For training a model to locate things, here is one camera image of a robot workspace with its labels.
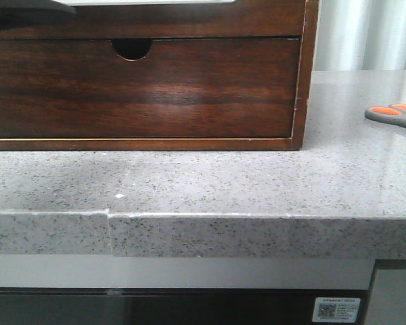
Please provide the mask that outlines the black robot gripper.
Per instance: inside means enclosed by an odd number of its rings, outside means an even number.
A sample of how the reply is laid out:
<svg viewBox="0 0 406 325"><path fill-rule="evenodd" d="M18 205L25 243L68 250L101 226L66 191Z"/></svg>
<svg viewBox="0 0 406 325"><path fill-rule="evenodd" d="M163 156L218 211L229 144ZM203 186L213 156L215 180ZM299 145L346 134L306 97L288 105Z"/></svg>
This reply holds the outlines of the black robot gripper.
<svg viewBox="0 0 406 325"><path fill-rule="evenodd" d="M72 20L76 10L57 1L0 1L0 24L48 24Z"/></svg>

